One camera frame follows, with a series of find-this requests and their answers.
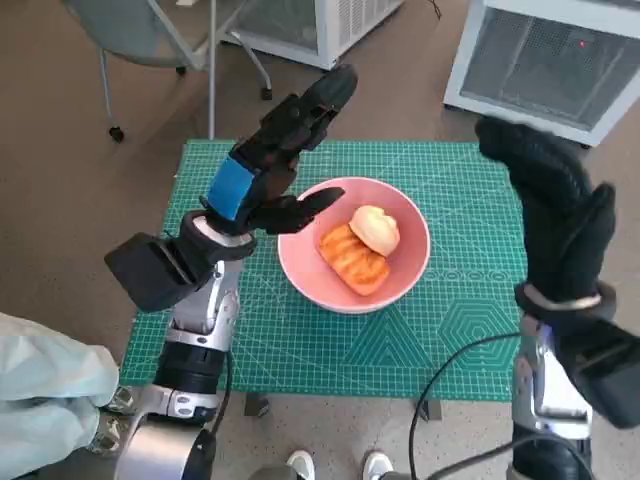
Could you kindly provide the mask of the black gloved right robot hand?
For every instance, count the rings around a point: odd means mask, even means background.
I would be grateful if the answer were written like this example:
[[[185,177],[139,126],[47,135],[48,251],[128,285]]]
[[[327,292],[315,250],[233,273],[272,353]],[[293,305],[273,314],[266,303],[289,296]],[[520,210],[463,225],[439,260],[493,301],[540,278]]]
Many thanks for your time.
[[[593,185],[557,137],[492,117],[475,126],[483,156],[502,163],[522,205],[526,285],[548,302],[599,294],[599,276],[615,226],[615,187]]]

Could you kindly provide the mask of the black left robot hand, blue tape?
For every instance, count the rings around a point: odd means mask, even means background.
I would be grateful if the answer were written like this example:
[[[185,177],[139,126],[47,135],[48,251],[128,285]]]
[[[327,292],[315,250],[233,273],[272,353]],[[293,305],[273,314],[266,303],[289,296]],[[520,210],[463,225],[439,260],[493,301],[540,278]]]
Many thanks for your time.
[[[299,200],[286,191],[296,179],[301,153],[325,139],[357,83],[352,66],[334,68],[302,95],[288,95],[252,136],[233,146],[201,198],[214,228],[229,235],[258,229],[297,233],[345,194],[341,187],[325,187]]]

